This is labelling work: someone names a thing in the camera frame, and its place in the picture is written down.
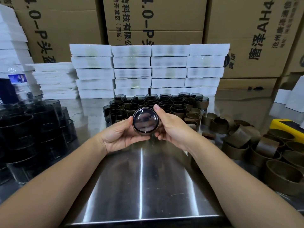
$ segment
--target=forearm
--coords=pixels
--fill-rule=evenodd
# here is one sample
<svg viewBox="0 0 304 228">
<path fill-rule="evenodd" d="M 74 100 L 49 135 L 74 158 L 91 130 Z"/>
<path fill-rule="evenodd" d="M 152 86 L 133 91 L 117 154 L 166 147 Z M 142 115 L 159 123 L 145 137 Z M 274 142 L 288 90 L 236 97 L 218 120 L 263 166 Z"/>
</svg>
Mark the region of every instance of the forearm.
<svg viewBox="0 0 304 228">
<path fill-rule="evenodd" d="M 2 227 L 58 227 L 105 155 L 95 137 L 86 141 L 0 206 Z"/>
<path fill-rule="evenodd" d="M 304 227 L 299 212 L 207 139 L 189 146 L 234 227 Z"/>
</svg>

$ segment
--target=hand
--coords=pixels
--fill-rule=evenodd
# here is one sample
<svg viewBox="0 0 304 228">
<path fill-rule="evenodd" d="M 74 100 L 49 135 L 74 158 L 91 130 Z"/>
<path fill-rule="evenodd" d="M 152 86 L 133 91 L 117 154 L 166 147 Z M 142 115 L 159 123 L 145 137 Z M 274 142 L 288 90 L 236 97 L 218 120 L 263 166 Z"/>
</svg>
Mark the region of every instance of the hand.
<svg viewBox="0 0 304 228">
<path fill-rule="evenodd" d="M 107 153 L 126 148 L 139 141 L 150 139 L 150 136 L 140 136 L 137 134 L 132 123 L 133 117 L 130 116 L 128 119 L 117 122 L 96 135 Z"/>
<path fill-rule="evenodd" d="M 155 132 L 155 136 L 159 140 L 171 142 L 176 147 L 188 151 L 189 146 L 200 139 L 199 134 L 192 130 L 182 119 L 174 114 L 167 114 L 158 105 L 154 105 L 154 110 L 161 119 L 160 126 Z"/>
</svg>

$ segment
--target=person's right hand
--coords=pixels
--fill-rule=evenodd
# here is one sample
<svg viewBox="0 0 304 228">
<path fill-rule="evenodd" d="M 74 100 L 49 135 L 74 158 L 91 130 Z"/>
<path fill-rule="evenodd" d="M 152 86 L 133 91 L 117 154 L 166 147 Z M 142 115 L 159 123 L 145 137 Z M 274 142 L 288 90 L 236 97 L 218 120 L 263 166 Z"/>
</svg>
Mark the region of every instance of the person's right hand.
<svg viewBox="0 0 304 228">
<path fill-rule="evenodd" d="M 154 111 L 161 120 L 160 127 L 154 135 L 159 140 L 169 141 L 176 147 L 189 152 L 193 142 L 200 138 L 199 134 L 178 116 L 167 114 L 158 105 L 154 105 Z"/>
</svg>

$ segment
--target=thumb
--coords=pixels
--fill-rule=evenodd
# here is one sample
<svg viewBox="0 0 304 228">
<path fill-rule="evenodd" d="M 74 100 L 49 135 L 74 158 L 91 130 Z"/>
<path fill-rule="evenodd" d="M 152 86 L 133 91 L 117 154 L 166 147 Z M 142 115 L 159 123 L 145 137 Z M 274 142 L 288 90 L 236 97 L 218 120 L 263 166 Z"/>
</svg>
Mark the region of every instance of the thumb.
<svg viewBox="0 0 304 228">
<path fill-rule="evenodd" d="M 162 108 L 160 108 L 159 105 L 157 104 L 155 104 L 153 108 L 157 113 L 157 115 L 159 116 L 159 118 L 162 120 L 162 122 L 166 123 L 168 121 L 168 116 L 166 112 Z"/>
<path fill-rule="evenodd" d="M 130 116 L 129 118 L 121 121 L 121 122 L 117 122 L 115 123 L 115 130 L 116 132 L 124 132 L 126 129 L 128 129 L 133 123 L 133 117 Z"/>
</svg>

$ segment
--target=person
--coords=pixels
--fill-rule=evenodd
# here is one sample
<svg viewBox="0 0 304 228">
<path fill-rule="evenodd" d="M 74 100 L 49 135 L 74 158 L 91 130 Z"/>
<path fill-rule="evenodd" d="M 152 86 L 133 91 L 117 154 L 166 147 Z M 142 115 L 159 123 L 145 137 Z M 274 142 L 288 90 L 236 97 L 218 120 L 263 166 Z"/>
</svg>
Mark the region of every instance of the person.
<svg viewBox="0 0 304 228">
<path fill-rule="evenodd" d="M 194 157 L 234 227 L 304 227 L 303 216 L 274 191 L 179 117 L 158 105 L 154 110 L 162 122 L 155 136 Z M 1 227 L 58 227 L 108 153 L 150 138 L 138 135 L 132 122 L 129 117 L 101 131 L 15 192 L 0 206 Z"/>
</svg>

